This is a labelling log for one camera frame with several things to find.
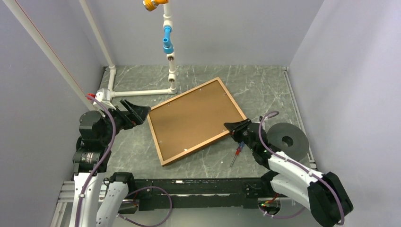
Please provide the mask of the blue handled screwdriver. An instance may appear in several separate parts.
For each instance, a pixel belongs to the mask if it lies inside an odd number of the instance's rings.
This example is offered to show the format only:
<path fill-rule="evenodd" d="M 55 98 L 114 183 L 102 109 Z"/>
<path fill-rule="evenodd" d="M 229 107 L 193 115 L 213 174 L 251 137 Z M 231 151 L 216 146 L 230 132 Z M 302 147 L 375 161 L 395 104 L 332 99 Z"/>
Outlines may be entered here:
<path fill-rule="evenodd" d="M 233 158 L 233 160 L 231 161 L 229 167 L 232 167 L 232 166 L 233 166 L 235 160 L 237 159 L 237 157 L 238 157 L 239 154 L 241 153 L 241 151 L 242 151 L 242 149 L 244 148 L 244 146 L 245 146 L 245 143 L 244 143 L 243 141 L 240 142 L 240 143 L 238 144 L 238 147 L 237 147 L 237 149 L 236 149 L 236 151 L 235 151 L 234 158 Z"/>

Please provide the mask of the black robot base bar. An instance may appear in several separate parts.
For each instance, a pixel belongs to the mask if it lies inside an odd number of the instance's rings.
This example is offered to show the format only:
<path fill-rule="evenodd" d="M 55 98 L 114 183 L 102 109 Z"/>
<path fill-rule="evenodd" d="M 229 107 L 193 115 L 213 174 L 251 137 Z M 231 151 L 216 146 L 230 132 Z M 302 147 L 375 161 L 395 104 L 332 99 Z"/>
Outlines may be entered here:
<path fill-rule="evenodd" d="M 124 199 L 119 212 L 184 208 L 262 207 L 277 214 L 283 195 L 267 190 L 260 178 L 136 179 L 135 188 L 144 188 Z"/>

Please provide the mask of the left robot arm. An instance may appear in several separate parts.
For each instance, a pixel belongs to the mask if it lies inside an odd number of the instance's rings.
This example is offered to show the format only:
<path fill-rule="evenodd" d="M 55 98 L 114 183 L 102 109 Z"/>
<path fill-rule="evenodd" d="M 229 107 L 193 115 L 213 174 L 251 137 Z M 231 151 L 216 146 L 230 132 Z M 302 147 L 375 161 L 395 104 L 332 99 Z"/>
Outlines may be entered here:
<path fill-rule="evenodd" d="M 135 200 L 144 190 L 166 190 L 157 186 L 137 188 L 132 173 L 116 172 L 108 178 L 106 195 L 99 205 L 101 187 L 106 179 L 107 164 L 116 135 L 121 130 L 129 130 L 144 123 L 151 108 L 134 105 L 123 99 L 125 107 L 106 107 L 92 96 L 88 99 L 96 103 L 98 109 L 81 115 L 79 122 L 80 137 L 73 155 L 74 197 L 70 218 L 71 227 L 110 227 L 125 199 Z"/>

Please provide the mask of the orange pipe cap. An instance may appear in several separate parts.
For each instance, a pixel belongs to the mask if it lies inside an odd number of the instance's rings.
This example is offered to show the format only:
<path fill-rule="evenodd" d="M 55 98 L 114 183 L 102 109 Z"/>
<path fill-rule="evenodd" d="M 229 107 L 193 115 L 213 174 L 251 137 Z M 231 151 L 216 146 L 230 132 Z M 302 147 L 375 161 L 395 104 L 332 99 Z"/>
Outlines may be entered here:
<path fill-rule="evenodd" d="M 167 4 L 169 0 L 143 0 L 143 6 L 148 11 L 155 10 L 159 5 Z"/>

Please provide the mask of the wooden picture frame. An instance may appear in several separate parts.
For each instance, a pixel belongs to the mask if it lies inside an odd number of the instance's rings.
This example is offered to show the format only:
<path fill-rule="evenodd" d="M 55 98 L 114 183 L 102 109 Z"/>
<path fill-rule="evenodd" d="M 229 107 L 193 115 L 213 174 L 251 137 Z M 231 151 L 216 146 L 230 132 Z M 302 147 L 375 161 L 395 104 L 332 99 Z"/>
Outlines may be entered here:
<path fill-rule="evenodd" d="M 246 116 L 220 78 L 154 106 L 148 123 L 162 166 L 229 134 L 223 125 Z"/>

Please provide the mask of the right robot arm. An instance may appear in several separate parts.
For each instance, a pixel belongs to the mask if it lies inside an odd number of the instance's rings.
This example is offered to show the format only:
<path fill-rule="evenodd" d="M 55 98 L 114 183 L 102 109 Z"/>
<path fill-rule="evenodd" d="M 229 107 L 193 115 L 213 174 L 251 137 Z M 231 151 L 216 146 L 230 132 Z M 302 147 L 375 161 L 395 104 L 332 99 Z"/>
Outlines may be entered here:
<path fill-rule="evenodd" d="M 280 122 L 265 131 L 249 119 L 224 126 L 234 141 L 244 143 L 255 161 L 269 170 L 261 177 L 264 195 L 277 192 L 295 200 L 323 227 L 334 226 L 354 209 L 336 174 L 323 174 L 299 163 L 309 151 L 309 141 L 300 128 Z"/>

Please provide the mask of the blue pipe elbow fitting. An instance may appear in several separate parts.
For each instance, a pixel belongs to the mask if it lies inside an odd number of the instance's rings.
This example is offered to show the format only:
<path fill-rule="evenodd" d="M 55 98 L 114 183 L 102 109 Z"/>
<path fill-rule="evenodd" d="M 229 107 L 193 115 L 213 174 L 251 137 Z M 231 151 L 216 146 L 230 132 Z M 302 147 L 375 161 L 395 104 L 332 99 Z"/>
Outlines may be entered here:
<path fill-rule="evenodd" d="M 165 54 L 171 54 L 174 52 L 174 46 L 171 41 L 171 32 L 171 26 L 164 27 L 163 49 Z"/>

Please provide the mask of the dark grey round disc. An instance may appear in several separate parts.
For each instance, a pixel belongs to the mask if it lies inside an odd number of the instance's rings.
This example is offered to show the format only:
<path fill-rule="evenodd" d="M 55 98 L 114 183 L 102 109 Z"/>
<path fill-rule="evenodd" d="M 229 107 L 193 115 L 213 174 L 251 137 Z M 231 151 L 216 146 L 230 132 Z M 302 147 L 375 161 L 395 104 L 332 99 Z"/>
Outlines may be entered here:
<path fill-rule="evenodd" d="M 305 133 L 297 126 L 280 122 L 267 131 L 268 142 L 285 152 L 296 161 L 305 158 L 309 152 L 309 141 Z"/>

